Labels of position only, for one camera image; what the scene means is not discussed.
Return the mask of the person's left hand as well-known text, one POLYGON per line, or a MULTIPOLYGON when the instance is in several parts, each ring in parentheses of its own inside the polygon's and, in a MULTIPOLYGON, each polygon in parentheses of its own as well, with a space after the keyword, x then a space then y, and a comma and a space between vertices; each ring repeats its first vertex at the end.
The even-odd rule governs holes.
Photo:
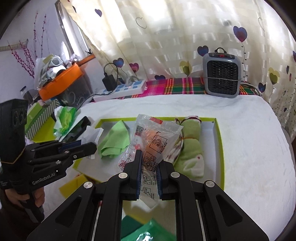
MULTIPOLYGON (((5 194, 8 198, 8 200, 19 206, 19 207, 23 207, 21 205, 21 202, 24 202, 26 200, 28 200, 30 198, 29 194, 25 194, 25 195, 20 195, 16 192, 16 190, 14 189, 7 189, 5 190, 5 194)), ((33 196, 34 196, 34 200, 35 200, 35 205, 37 207, 40 207, 44 204, 45 202, 45 192, 44 192, 44 187, 37 189, 36 191, 33 192, 33 196)))

